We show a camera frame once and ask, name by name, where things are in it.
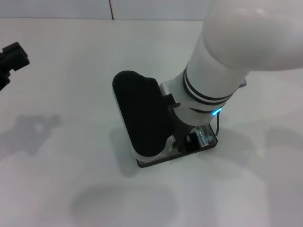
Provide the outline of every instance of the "black cable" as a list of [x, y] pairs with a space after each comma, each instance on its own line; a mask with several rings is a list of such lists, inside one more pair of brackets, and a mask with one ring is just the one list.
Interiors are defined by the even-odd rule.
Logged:
[[217, 113], [217, 130], [215, 136], [218, 136], [220, 129], [220, 112]]
[[246, 85], [247, 85], [247, 82], [246, 82], [246, 80], [244, 80], [244, 81], [240, 84], [239, 88], [245, 87]]

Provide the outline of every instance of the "wall tile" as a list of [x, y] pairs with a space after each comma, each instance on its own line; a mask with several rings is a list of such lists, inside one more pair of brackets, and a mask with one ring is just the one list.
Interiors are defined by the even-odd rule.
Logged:
[[0, 17], [111, 19], [108, 0], [0, 0]]
[[203, 20], [211, 0], [111, 0], [115, 19]]

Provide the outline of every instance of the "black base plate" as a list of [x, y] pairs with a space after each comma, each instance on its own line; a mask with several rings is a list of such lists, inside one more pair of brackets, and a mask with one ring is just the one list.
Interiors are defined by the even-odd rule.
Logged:
[[198, 153], [198, 152], [201, 152], [201, 151], [204, 151], [204, 150], [208, 150], [208, 149], [211, 149], [211, 148], [214, 148], [215, 146], [217, 146], [218, 139], [216, 137], [214, 139], [215, 139], [214, 143], [203, 146], [202, 149], [194, 150], [194, 151], [192, 151], [190, 153], [187, 153], [187, 154], [176, 151], [173, 154], [169, 154], [165, 157], [159, 158], [159, 159], [154, 160], [152, 162], [141, 162], [141, 161], [137, 160], [137, 164], [140, 168], [146, 168], [146, 167], [154, 166], [156, 164], [160, 164], [160, 163], [163, 163], [163, 162], [171, 161], [171, 160], [174, 160], [174, 159], [179, 158], [179, 157], [184, 157], [184, 156], [195, 154], [195, 153]]

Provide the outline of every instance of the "black object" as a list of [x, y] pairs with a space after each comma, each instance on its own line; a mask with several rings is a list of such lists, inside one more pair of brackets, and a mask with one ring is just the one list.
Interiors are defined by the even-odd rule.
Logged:
[[163, 96], [155, 79], [146, 78], [134, 71], [118, 73], [113, 80], [113, 90], [134, 150], [144, 157], [160, 154], [167, 139], [174, 135], [174, 152], [152, 162], [137, 160], [139, 167], [148, 167], [217, 145], [217, 138], [203, 147], [199, 146], [194, 128], [183, 123], [175, 114], [176, 103], [172, 94]]
[[17, 71], [29, 64], [28, 55], [19, 43], [4, 47], [0, 53], [0, 91], [10, 83], [11, 70]]
[[161, 153], [174, 133], [168, 111], [172, 97], [162, 96], [155, 79], [133, 71], [118, 73], [113, 89], [135, 151], [145, 157]]

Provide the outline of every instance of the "black rings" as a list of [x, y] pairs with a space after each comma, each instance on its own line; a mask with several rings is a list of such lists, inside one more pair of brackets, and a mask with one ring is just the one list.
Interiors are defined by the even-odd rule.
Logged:
[[[220, 102], [214, 102], [213, 103], [213, 102], [207, 102], [207, 101], [199, 99], [198, 97], [196, 97], [195, 95], [192, 94], [192, 92], [188, 89], [187, 85], [200, 98], [203, 98], [203, 99], [206, 99], [206, 100], [210, 100], [210, 101], [220, 101]], [[183, 87], [186, 90], [187, 94], [192, 99], [194, 99], [195, 101], [197, 101], [197, 102], [199, 102], [201, 104], [205, 104], [205, 105], [220, 105], [222, 103], [225, 103], [233, 95], [233, 94], [231, 94], [231, 95], [226, 96], [226, 97], [213, 98], [213, 97], [208, 97], [208, 96], [205, 96], [205, 95], [199, 93], [197, 90], [194, 89], [194, 87], [190, 84], [190, 82], [189, 82], [189, 80], [187, 78], [187, 68], [184, 70], [184, 73], [183, 73]]]

